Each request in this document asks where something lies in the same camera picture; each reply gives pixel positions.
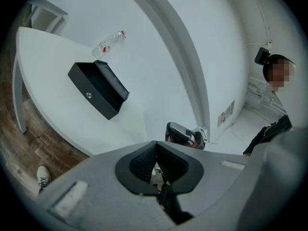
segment shoe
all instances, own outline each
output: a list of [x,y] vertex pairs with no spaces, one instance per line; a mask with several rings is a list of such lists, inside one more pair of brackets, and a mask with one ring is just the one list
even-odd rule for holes
[[50,183],[50,173],[45,166],[39,166],[37,170],[37,178],[39,184],[39,190],[42,190]]

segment black jacket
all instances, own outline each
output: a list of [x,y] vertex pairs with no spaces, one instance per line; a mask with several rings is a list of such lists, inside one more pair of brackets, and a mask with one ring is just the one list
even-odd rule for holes
[[267,143],[270,142],[272,138],[276,135],[280,134],[283,131],[287,131],[292,127],[289,117],[284,115],[281,117],[278,122],[272,123],[269,127],[264,127],[262,130],[254,137],[251,141],[250,145],[247,149],[243,152],[245,153],[252,153],[254,147],[257,144]]

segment plastic bottle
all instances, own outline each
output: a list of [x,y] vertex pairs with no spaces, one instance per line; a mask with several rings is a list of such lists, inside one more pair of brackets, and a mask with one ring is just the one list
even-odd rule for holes
[[101,59],[115,44],[122,42],[125,38],[125,31],[113,33],[100,42],[91,53],[95,58]]

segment white floor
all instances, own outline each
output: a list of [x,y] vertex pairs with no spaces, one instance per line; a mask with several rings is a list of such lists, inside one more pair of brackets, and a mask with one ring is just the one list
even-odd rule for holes
[[251,140],[260,130],[270,123],[253,111],[243,109],[234,125],[227,128],[213,143],[209,143],[205,151],[243,154]]

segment black box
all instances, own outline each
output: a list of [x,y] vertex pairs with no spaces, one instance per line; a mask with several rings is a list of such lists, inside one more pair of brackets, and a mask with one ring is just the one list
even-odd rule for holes
[[108,120],[117,115],[129,92],[108,63],[74,63],[68,76],[82,95]]

